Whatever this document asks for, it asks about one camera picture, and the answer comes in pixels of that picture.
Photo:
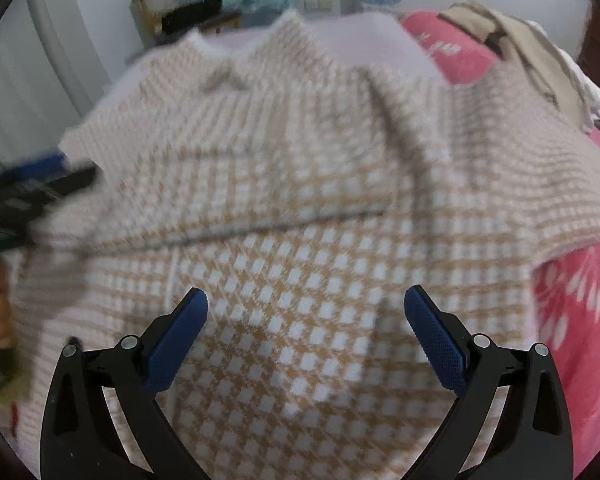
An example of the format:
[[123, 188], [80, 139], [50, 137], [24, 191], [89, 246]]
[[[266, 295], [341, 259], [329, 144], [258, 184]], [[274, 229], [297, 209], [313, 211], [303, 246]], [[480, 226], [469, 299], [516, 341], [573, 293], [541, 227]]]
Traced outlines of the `beige white houndstooth knit coat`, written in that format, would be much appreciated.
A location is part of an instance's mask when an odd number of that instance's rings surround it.
[[600, 242], [600, 150], [520, 68], [350, 67], [291, 12], [236, 51], [159, 50], [60, 149], [100, 179], [12, 280], [33, 472], [67, 339], [109, 347], [197, 287], [208, 320], [163, 406], [209, 476], [399, 478], [452, 402], [405, 291], [528, 348], [533, 271]]

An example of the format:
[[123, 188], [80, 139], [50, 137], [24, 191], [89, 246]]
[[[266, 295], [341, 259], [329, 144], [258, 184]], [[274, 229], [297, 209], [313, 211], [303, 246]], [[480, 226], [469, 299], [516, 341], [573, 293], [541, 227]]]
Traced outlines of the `black clothes on chair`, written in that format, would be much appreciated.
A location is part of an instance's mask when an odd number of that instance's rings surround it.
[[166, 35], [193, 27], [221, 13], [223, 0], [199, 0], [179, 6], [161, 18], [161, 31]]

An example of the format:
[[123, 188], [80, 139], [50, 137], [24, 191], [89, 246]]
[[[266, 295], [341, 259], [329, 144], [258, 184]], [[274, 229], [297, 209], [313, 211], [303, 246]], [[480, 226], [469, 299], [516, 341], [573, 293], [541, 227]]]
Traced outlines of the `beige clothes pile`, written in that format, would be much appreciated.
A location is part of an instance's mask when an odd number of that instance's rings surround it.
[[535, 22], [467, 0], [439, 14], [482, 44], [492, 44], [506, 62], [520, 65], [539, 94], [580, 130], [600, 122], [600, 87]]

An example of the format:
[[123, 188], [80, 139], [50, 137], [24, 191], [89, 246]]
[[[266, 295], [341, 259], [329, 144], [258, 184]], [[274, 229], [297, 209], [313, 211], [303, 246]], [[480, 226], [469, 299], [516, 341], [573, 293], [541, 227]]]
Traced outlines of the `white curtain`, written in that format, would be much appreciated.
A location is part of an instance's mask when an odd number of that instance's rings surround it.
[[78, 0], [12, 0], [0, 19], [0, 169], [56, 148], [108, 84]]

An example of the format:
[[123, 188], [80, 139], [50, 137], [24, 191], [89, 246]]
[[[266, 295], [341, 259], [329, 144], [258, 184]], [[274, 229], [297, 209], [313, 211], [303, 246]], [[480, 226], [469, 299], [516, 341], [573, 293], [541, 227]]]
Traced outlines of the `red floral blanket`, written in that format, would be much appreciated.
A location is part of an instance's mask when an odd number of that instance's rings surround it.
[[[400, 18], [451, 84], [477, 81], [498, 55], [436, 12]], [[543, 264], [534, 274], [541, 340], [552, 350], [569, 408], [574, 470], [600, 452], [600, 244]]]

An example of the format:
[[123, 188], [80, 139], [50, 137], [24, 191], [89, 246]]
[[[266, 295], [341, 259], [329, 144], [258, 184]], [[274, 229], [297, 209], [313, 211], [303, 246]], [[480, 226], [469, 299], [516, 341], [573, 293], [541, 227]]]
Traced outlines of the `wooden chair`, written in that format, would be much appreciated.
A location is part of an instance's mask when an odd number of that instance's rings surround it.
[[219, 35], [225, 29], [238, 29], [242, 27], [242, 11], [227, 9], [222, 6], [220, 14], [210, 20], [166, 35], [161, 31], [161, 18], [164, 14], [179, 6], [199, 0], [131, 0], [130, 10], [132, 18], [138, 27], [140, 39], [145, 47], [164, 46], [172, 44], [185, 36], [190, 30], [197, 29], [203, 34]]

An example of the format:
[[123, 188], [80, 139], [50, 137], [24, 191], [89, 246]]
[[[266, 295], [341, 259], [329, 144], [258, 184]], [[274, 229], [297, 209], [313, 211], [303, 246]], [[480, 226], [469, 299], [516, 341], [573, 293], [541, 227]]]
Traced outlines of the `wall power socket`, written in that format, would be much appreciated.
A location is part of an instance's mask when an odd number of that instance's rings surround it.
[[304, 10], [308, 12], [330, 12], [334, 7], [332, 0], [304, 0]]

